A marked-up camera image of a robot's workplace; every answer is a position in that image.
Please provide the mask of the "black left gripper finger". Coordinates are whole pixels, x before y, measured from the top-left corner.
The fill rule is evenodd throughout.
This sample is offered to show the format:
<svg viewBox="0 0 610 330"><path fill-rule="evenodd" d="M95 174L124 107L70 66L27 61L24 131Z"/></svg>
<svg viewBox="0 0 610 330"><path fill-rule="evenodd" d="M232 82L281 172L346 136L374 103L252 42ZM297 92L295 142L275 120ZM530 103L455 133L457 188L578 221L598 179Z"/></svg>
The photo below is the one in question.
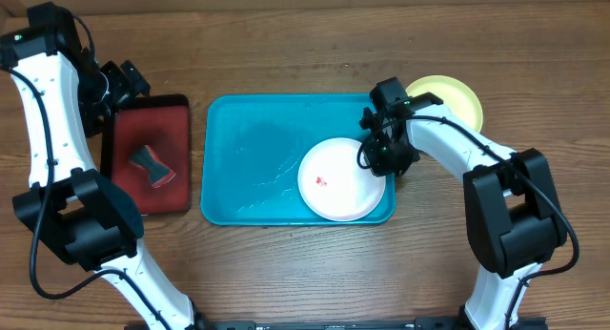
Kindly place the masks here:
<svg viewBox="0 0 610 330"><path fill-rule="evenodd" d="M121 106L130 98L130 82L127 75L112 61L107 62L100 70L106 77L108 88L104 101L108 106Z"/></svg>
<svg viewBox="0 0 610 330"><path fill-rule="evenodd" d="M124 61L120 65L120 68L128 79L132 96L138 96L140 94L144 96L150 95L151 85L140 73L140 71L135 67L132 61Z"/></svg>

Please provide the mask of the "pink plate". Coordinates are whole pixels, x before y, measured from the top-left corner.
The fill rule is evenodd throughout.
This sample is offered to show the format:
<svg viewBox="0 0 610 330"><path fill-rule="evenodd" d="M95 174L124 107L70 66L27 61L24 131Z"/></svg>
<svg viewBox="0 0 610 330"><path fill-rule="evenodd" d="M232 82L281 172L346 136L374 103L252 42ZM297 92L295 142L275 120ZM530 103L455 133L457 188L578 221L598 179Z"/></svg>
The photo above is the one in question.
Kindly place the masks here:
<svg viewBox="0 0 610 330"><path fill-rule="evenodd" d="M361 143L336 137L316 144L304 155L297 186L305 204L317 215L339 222L369 215L385 193L386 178L363 169Z"/></svg>

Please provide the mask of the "yellow plate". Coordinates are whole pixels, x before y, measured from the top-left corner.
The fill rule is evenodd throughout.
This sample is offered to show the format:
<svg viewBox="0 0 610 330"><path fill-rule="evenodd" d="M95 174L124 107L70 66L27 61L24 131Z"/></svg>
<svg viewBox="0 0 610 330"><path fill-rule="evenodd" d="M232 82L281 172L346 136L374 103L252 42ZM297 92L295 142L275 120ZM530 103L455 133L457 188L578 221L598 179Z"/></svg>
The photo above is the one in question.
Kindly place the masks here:
<svg viewBox="0 0 610 330"><path fill-rule="evenodd" d="M463 82L445 75L429 75L411 83L405 92L410 96L433 93L443 100L452 113L476 132L483 127L483 109L476 94Z"/></svg>

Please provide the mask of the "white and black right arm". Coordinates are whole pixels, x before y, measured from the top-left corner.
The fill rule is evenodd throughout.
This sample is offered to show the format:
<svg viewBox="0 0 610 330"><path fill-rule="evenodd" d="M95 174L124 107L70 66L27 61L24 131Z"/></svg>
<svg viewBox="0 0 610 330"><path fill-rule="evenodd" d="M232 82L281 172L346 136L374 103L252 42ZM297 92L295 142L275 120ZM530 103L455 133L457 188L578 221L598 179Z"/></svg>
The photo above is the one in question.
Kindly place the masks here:
<svg viewBox="0 0 610 330"><path fill-rule="evenodd" d="M520 329L532 278L570 235L550 168L461 121L439 92L389 78L369 93L231 94L208 111L200 208L217 225L378 224L427 154L463 188L480 269L462 324Z"/></svg>

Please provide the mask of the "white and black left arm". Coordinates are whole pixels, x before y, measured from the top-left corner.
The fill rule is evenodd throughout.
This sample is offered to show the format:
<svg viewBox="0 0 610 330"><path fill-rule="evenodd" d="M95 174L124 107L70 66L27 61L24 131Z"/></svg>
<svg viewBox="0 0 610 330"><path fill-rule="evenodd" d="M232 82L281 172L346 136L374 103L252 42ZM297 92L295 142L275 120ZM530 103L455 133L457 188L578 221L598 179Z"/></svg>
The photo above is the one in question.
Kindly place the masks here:
<svg viewBox="0 0 610 330"><path fill-rule="evenodd" d="M87 144L149 94L148 81L131 62L100 64L69 10L47 2L27 16L26 28L2 36L1 68L19 90L30 141L30 188L12 204L31 249L46 246L90 280L105 279L148 329L208 328L147 249L135 202L97 170Z"/></svg>

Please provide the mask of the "black tray with red liquid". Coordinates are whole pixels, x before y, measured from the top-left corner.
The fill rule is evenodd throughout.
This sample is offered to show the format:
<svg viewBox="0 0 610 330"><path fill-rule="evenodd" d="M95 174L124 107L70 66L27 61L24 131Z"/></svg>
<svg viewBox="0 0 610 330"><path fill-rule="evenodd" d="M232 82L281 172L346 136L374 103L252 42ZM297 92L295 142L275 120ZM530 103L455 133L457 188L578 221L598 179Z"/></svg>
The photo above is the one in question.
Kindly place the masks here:
<svg viewBox="0 0 610 330"><path fill-rule="evenodd" d="M191 205L189 100L183 94L138 97L106 121L101 173L132 198L143 215L185 212ZM154 189L129 157L149 145L175 177Z"/></svg>

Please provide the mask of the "teal plastic tray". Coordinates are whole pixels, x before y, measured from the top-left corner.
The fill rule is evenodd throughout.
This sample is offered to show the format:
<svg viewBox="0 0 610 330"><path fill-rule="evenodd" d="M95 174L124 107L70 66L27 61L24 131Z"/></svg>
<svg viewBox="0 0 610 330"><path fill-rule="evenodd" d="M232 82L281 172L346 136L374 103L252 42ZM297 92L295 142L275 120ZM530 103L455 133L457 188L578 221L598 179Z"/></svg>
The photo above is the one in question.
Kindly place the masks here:
<svg viewBox="0 0 610 330"><path fill-rule="evenodd" d="M314 145L365 138L366 93L228 94L207 117L200 209L222 226L328 226L302 199L297 172Z"/></svg>

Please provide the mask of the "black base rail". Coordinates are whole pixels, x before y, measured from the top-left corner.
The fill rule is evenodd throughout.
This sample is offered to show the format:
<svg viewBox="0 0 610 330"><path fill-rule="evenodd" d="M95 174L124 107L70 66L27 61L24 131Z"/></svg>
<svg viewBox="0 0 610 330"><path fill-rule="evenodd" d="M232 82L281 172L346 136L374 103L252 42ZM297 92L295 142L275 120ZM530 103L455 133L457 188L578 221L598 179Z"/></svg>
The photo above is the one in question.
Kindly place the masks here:
<svg viewBox="0 0 610 330"><path fill-rule="evenodd" d="M287 322L255 323L253 321L216 322L217 330L454 330L464 329L457 317L420 317L410 321L362 322Z"/></svg>

